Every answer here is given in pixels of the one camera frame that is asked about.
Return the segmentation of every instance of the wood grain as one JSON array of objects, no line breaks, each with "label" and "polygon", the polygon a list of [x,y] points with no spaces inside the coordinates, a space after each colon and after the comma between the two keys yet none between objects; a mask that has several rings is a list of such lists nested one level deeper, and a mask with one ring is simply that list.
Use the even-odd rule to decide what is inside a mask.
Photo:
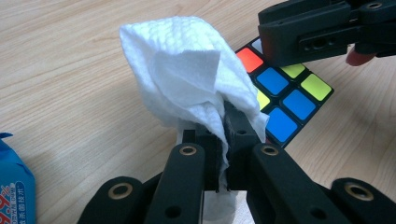
[{"label": "wood grain", "polygon": [[[122,24],[199,16],[233,49],[279,1],[2,1],[0,131],[36,178],[37,223],[75,223],[108,179],[159,173],[176,132],[142,105]],[[351,176],[396,200],[396,59],[306,65],[335,88],[288,145],[317,182]]]}]

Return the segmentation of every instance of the blue square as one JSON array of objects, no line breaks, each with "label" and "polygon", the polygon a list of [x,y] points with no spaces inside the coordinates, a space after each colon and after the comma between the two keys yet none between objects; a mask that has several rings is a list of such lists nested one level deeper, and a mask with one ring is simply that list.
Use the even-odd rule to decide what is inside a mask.
[{"label": "blue square", "polygon": [[297,124],[279,107],[271,111],[269,116],[270,119],[267,124],[267,131],[279,142],[286,142],[297,130]]},{"label": "blue square", "polygon": [[259,74],[257,80],[274,95],[279,94],[289,84],[274,68],[268,68]]},{"label": "blue square", "polygon": [[287,96],[283,104],[301,120],[306,119],[316,108],[315,104],[298,90]]}]

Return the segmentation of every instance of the white tissue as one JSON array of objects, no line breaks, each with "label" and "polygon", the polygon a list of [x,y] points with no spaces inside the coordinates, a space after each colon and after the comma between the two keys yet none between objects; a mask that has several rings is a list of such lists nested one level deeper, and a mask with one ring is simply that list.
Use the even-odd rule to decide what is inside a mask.
[{"label": "white tissue", "polygon": [[201,123],[221,139],[224,186],[228,167],[224,101],[245,112],[262,141],[268,121],[260,112],[257,89],[233,50],[211,25],[196,17],[123,25],[120,40],[149,111],[180,132]]}]

